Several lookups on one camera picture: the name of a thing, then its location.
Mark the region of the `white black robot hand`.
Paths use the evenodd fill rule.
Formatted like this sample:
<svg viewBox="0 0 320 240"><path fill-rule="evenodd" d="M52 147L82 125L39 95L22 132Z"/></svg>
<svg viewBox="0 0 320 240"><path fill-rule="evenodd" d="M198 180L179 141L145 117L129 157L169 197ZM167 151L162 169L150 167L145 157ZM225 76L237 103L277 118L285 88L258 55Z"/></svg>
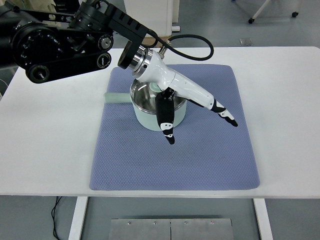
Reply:
<svg viewBox="0 0 320 240"><path fill-rule="evenodd" d="M232 114L211 93L188 77L167 67L161 56L154 50L140 46L129 67L137 81L153 83L160 89L155 97L155 115L159 128L171 145L175 143L173 135L175 96L207 108L232 126L238 126Z"/></svg>

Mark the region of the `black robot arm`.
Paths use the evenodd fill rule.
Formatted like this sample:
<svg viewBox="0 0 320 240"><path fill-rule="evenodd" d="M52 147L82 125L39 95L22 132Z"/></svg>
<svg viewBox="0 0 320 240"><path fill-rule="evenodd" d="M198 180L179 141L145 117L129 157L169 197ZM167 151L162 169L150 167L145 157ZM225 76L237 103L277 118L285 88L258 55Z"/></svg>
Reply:
<svg viewBox="0 0 320 240"><path fill-rule="evenodd" d="M22 9L10 1L0 8L0 67L21 67L42 84L99 71L112 61L113 34L128 42L118 61L127 68L152 31L111 3L83 2L76 13Z"/></svg>

